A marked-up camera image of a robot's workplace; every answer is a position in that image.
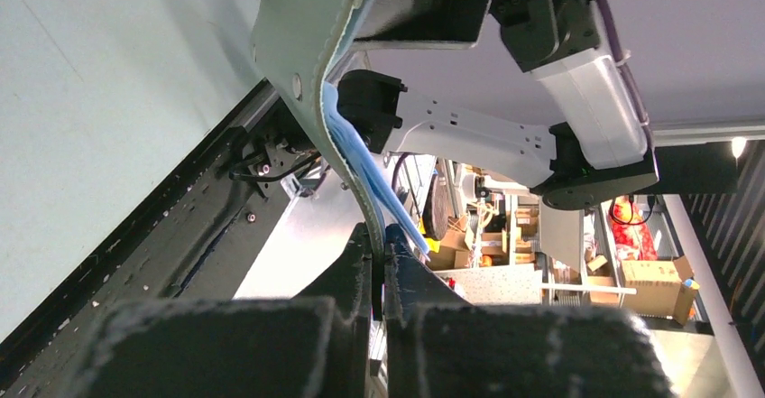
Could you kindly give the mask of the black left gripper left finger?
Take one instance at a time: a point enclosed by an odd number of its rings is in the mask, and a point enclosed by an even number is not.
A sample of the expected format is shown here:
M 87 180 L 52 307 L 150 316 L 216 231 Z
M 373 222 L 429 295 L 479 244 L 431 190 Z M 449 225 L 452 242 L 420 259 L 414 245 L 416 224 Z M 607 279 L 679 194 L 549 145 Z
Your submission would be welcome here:
M 107 311 L 64 397 L 362 397 L 371 247 L 364 225 L 290 299 L 129 301 Z

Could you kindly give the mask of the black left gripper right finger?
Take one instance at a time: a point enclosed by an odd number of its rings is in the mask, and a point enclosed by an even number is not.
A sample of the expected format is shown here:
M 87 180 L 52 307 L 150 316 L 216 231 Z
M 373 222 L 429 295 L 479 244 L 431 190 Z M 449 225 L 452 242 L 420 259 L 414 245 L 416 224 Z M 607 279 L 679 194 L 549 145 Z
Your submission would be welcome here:
M 467 302 L 386 230 L 391 397 L 670 397 L 637 316 L 607 307 Z

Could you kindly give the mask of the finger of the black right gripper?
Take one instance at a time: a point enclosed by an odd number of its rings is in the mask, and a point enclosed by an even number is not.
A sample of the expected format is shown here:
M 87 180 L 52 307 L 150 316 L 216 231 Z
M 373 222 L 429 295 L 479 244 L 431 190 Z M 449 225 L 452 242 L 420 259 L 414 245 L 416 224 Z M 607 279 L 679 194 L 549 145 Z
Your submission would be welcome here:
M 373 0 L 354 50 L 463 50 L 474 46 L 492 0 Z

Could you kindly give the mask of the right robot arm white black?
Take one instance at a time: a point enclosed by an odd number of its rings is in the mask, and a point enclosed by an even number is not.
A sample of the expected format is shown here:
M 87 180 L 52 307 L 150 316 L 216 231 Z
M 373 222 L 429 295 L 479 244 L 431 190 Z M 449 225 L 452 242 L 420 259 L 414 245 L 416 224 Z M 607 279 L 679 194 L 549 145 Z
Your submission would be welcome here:
M 249 49 L 281 113 L 267 140 L 318 153 L 363 212 L 374 165 L 431 154 L 578 210 L 659 178 L 605 0 L 261 0 Z

